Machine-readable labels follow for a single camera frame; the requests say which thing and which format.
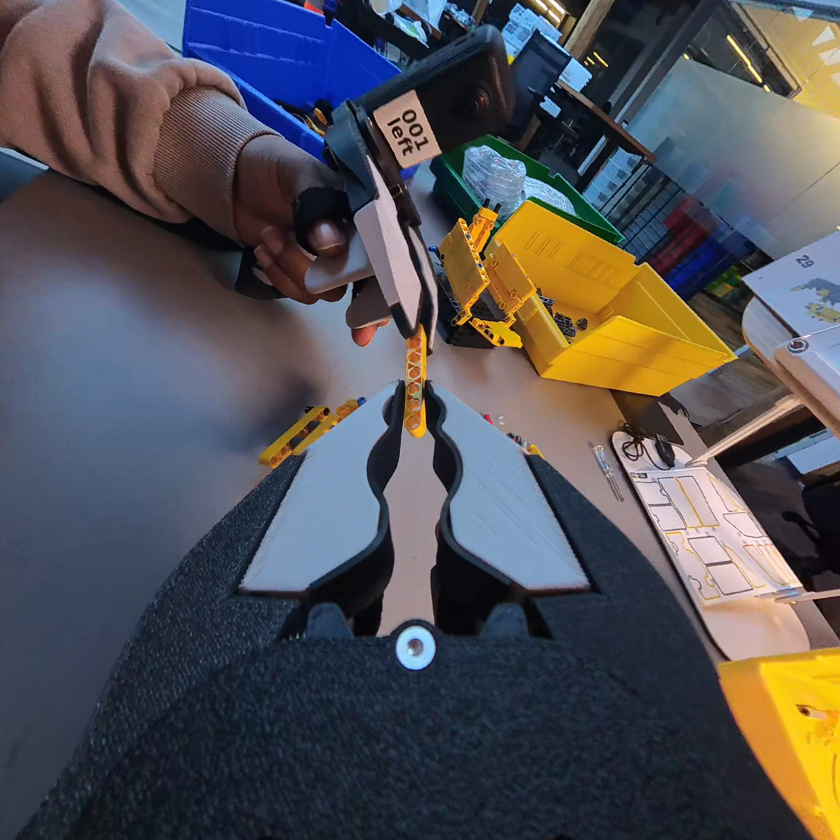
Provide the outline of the yellow gear block assembly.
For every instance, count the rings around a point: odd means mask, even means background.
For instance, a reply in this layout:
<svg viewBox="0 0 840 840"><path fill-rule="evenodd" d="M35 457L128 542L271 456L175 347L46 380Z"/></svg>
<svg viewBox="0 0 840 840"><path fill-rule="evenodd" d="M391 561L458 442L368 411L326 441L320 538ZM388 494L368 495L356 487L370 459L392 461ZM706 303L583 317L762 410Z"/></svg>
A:
<svg viewBox="0 0 840 840"><path fill-rule="evenodd" d="M286 432L261 452L259 464L275 469L289 457L302 455L307 448L365 403L366 398L361 396L351 398L335 409L323 405L307 407L304 414Z"/></svg>

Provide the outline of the blue storage bin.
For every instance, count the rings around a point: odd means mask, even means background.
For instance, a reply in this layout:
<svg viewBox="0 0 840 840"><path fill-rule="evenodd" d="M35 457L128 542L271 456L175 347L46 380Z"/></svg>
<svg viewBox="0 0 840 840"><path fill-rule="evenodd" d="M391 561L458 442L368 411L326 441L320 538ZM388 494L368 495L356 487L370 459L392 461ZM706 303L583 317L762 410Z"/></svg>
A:
<svg viewBox="0 0 840 840"><path fill-rule="evenodd" d="M182 53L229 75L258 121L318 159L322 137L281 105L338 106L400 73L340 22L280 1L187 1Z"/></svg>

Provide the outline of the instruction booklet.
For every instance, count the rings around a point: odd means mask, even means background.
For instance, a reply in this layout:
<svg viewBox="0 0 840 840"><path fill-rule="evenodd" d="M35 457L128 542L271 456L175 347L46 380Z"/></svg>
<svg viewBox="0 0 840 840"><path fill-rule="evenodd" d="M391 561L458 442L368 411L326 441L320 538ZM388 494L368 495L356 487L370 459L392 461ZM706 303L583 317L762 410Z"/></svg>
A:
<svg viewBox="0 0 840 840"><path fill-rule="evenodd" d="M753 294L794 334L839 323L839 232L747 275Z"/></svg>

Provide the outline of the bubble wrap bag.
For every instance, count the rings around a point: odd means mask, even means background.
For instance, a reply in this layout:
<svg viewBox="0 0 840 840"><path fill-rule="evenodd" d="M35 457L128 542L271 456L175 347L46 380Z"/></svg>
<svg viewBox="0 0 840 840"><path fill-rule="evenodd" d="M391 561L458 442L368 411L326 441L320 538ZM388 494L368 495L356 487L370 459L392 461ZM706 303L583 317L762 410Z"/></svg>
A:
<svg viewBox="0 0 840 840"><path fill-rule="evenodd" d="M541 201L554 207L556 210L577 217L577 213L571 199L551 184L542 182L537 178L526 175L521 190L521 200Z"/></svg>

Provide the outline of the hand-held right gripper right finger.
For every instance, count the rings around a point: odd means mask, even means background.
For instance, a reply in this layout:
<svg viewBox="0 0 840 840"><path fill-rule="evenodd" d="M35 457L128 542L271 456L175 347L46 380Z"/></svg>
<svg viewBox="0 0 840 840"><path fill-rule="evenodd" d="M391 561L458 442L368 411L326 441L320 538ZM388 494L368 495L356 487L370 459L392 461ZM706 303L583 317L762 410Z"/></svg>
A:
<svg viewBox="0 0 840 840"><path fill-rule="evenodd" d="M431 574L437 628L478 635L512 603L532 635L549 636L538 601L592 585L532 467L544 461L439 384L427 384L426 408L445 489Z"/></svg>

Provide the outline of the yellow black robot model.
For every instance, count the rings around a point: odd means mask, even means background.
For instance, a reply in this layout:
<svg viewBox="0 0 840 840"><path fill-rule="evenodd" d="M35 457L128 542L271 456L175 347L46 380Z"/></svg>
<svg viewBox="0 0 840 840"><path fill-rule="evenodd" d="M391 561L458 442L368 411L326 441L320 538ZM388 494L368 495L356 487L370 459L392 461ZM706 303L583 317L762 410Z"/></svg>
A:
<svg viewBox="0 0 840 840"><path fill-rule="evenodd" d="M486 199L471 223L460 218L438 247L438 327L448 344L472 349L520 349L515 315L536 287L505 244L488 256L488 244L501 205Z"/></svg>

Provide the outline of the person's dark blue trousers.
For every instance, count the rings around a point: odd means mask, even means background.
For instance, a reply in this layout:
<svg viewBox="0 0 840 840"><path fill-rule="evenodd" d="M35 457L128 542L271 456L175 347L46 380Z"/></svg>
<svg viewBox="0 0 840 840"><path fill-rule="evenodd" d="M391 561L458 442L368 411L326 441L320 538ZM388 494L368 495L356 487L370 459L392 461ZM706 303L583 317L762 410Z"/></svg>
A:
<svg viewBox="0 0 840 840"><path fill-rule="evenodd" d="M43 164L26 154L5 147L1 148L1 203L18 189L49 170Z"/></svg>

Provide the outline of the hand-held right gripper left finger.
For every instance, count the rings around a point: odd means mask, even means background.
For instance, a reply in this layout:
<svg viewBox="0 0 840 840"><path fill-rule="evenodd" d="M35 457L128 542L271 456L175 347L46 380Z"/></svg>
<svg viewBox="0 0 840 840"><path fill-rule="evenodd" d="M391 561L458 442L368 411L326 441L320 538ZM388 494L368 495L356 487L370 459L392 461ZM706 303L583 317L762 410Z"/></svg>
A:
<svg viewBox="0 0 840 840"><path fill-rule="evenodd" d="M337 605L357 635L377 635L394 548L385 489L401 454L405 384L390 383L312 444L238 585Z"/></svg>

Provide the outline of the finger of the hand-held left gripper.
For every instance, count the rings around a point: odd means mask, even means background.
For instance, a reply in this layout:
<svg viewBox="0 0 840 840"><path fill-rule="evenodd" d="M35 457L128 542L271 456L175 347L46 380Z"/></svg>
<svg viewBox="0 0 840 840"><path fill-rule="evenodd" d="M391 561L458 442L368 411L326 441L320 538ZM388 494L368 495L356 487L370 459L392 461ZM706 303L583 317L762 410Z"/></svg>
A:
<svg viewBox="0 0 840 840"><path fill-rule="evenodd" d="M421 279L391 192L381 173L371 176L375 197L356 212L356 229L392 319L401 335L411 339L420 324Z"/></svg>
<svg viewBox="0 0 840 840"><path fill-rule="evenodd" d="M402 196L402 228L420 287L418 322L426 336L434 337L438 323L437 277L421 234L421 218L411 196Z"/></svg>

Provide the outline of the yellow long holed beam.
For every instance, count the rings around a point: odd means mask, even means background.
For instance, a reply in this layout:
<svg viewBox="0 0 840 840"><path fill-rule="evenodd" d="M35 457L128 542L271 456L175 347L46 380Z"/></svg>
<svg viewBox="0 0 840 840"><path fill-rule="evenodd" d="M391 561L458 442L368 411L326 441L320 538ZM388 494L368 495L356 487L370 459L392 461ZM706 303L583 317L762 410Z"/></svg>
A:
<svg viewBox="0 0 840 840"><path fill-rule="evenodd" d="M427 431L425 384L427 374L427 335L418 325L406 341L404 428L413 438L422 438Z"/></svg>

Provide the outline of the dark flat plate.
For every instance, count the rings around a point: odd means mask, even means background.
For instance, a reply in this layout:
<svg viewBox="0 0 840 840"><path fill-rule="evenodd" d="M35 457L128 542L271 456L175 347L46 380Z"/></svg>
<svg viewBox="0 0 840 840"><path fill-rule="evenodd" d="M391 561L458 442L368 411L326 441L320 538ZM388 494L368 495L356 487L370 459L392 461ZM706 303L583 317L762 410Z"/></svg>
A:
<svg viewBox="0 0 840 840"><path fill-rule="evenodd" d="M656 397L618 390L611 390L611 394L627 424L635 427L647 438L660 435L672 445L683 445L682 437L665 414L665 407L685 418L689 415L683 404L671 394Z"/></svg>

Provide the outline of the white stand base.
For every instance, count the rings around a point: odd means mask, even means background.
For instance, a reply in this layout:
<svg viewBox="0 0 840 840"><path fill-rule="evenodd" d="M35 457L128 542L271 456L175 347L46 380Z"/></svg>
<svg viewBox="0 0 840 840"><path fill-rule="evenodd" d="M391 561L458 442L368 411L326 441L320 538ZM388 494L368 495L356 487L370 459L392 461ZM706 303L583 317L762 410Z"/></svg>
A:
<svg viewBox="0 0 840 840"><path fill-rule="evenodd" d="M790 595L802 583L743 499L706 467L628 467L637 498L699 607Z"/></svg>

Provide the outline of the pile of dark pieces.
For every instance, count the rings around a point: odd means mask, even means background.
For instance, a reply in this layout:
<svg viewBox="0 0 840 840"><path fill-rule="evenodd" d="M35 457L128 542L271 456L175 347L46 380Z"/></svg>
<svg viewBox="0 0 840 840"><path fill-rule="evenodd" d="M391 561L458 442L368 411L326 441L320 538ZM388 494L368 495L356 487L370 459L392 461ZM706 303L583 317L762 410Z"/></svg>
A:
<svg viewBox="0 0 840 840"><path fill-rule="evenodd" d="M574 340L579 333L587 331L590 327L588 318L572 319L572 317L567 316L560 311L555 311L554 304L556 300L543 296L539 291L538 299L547 310L554 325L568 341Z"/></svg>

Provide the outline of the pile of yellow black pieces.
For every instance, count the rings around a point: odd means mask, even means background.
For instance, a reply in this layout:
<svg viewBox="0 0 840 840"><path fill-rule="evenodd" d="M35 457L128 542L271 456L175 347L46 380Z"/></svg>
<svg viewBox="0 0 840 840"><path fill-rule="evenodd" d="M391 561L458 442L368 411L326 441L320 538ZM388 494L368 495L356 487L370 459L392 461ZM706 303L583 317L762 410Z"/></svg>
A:
<svg viewBox="0 0 840 840"><path fill-rule="evenodd" d="M321 98L307 106L297 106L279 99L275 103L321 138L325 137L333 125L333 105L328 99Z"/></svg>

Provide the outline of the pile of small building pieces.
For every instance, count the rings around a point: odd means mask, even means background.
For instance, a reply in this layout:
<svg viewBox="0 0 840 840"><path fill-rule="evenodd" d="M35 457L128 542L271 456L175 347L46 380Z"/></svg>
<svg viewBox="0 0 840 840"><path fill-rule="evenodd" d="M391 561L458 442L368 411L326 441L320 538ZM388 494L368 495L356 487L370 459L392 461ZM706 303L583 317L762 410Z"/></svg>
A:
<svg viewBox="0 0 840 840"><path fill-rule="evenodd" d="M543 457L542 451L532 441L529 441L524 436L517 434L508 427L508 423L503 415L493 415L490 413L482 413L482 417L491 424L494 428L500 430L508 439L520 447L527 455Z"/></svg>

